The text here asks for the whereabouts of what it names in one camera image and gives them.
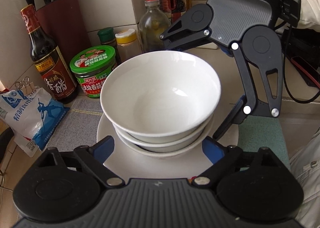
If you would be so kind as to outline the dark vinegar bottle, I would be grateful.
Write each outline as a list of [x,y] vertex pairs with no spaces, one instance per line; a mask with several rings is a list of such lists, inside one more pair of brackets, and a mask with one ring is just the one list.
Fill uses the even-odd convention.
[[68,104],[79,93],[77,84],[63,58],[57,43],[43,30],[33,4],[21,10],[31,43],[31,60],[54,98]]

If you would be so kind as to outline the clear oil bottle red cap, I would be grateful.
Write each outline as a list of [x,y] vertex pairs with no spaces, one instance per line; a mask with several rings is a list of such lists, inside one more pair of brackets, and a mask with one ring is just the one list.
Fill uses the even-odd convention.
[[140,19],[138,30],[144,53],[161,51],[162,33],[170,26],[167,15],[160,10],[159,0],[145,0],[146,13]]

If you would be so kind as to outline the stack of white plates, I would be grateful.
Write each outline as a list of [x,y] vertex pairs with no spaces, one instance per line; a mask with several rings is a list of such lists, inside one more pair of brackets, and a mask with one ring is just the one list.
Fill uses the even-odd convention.
[[131,178],[177,179],[192,178],[212,166],[202,151],[202,143],[186,154],[172,158],[151,158],[127,147],[118,137],[112,123],[102,115],[97,130],[98,141],[114,138],[114,151],[104,166],[128,181]]

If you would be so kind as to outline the green lid sauce jar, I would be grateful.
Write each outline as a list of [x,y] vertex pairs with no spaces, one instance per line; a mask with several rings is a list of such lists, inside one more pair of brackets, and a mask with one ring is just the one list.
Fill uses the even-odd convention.
[[117,67],[116,50],[94,46],[77,54],[69,65],[83,92],[89,98],[99,98],[106,78]]

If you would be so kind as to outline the green lid spice jar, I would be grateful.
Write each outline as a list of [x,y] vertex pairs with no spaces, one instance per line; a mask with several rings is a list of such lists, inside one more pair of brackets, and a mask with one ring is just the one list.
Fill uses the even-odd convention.
[[101,45],[111,46],[116,51],[117,65],[121,64],[121,58],[117,49],[117,40],[112,27],[101,29],[97,32]]

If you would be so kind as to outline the dark red knife block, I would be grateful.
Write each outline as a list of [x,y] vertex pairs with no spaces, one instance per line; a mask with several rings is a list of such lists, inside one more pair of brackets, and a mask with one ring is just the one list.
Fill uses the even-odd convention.
[[78,0],[44,0],[45,5],[35,9],[35,0],[26,0],[21,10],[28,31],[37,28],[31,24],[31,15],[36,16],[44,31],[55,41],[67,64],[78,53],[91,47]]

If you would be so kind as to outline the grey checked cloth mat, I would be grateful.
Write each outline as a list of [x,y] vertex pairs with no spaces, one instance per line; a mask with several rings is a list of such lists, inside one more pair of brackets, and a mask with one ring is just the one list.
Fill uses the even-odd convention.
[[[80,145],[94,145],[98,123],[103,111],[98,99],[78,97],[53,132],[47,147],[56,147],[60,152],[72,151]],[[223,146],[235,144],[244,151],[254,152],[267,146],[286,167],[290,167],[281,125],[278,119],[248,116],[241,125],[232,125],[219,139]]]

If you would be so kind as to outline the white bowl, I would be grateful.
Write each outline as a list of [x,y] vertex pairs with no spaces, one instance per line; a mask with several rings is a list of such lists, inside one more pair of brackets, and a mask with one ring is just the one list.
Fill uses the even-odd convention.
[[127,147],[129,147],[130,149],[132,149],[133,151],[135,151],[141,155],[148,156],[151,158],[172,158],[175,156],[180,156],[180,155],[186,154],[187,152],[191,151],[196,146],[201,144],[202,141],[204,140],[204,138],[206,137],[206,135],[201,134],[193,142],[189,142],[189,144],[187,146],[182,147],[180,149],[176,149],[174,151],[163,152],[163,149],[167,149],[168,147],[159,147],[159,148],[156,148],[157,152],[154,152],[154,151],[144,149],[142,146],[138,146],[135,143],[132,143],[127,138],[125,138],[122,134],[120,134],[119,132],[117,132],[117,135],[118,135],[119,139]]
[[119,132],[122,134],[125,138],[127,138],[129,141],[132,143],[135,143],[138,146],[142,146],[144,149],[150,150],[157,152],[156,148],[159,147],[168,147],[167,149],[163,149],[163,152],[170,152],[174,151],[176,149],[180,149],[182,147],[185,147],[189,144],[189,142],[193,142],[199,135],[204,134],[208,135],[209,131],[212,129],[214,122],[214,114],[212,114],[205,122],[203,122],[195,131],[192,133],[188,134],[184,138],[180,138],[175,141],[171,142],[159,142],[159,140],[156,143],[151,143],[151,142],[146,142],[146,141],[140,141],[136,138],[134,138],[132,135],[128,134],[124,130],[121,130],[120,128],[116,127],[115,125],[113,126],[116,133]]
[[101,108],[112,124],[146,142],[171,142],[195,131],[221,96],[216,71],[184,52],[145,53],[119,65],[105,80]]

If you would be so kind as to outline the white blue salt bag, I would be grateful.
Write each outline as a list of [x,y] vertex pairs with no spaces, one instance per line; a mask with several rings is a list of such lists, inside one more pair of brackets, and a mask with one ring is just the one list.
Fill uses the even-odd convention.
[[1,94],[1,119],[13,129],[16,144],[29,156],[44,150],[69,108],[43,88],[24,95],[22,90]]

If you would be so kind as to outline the yellow lid spice jar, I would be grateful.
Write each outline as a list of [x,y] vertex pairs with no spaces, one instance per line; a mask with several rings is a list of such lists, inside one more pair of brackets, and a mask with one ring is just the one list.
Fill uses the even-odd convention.
[[130,28],[119,32],[115,34],[115,37],[121,62],[142,54],[140,42],[134,29]]

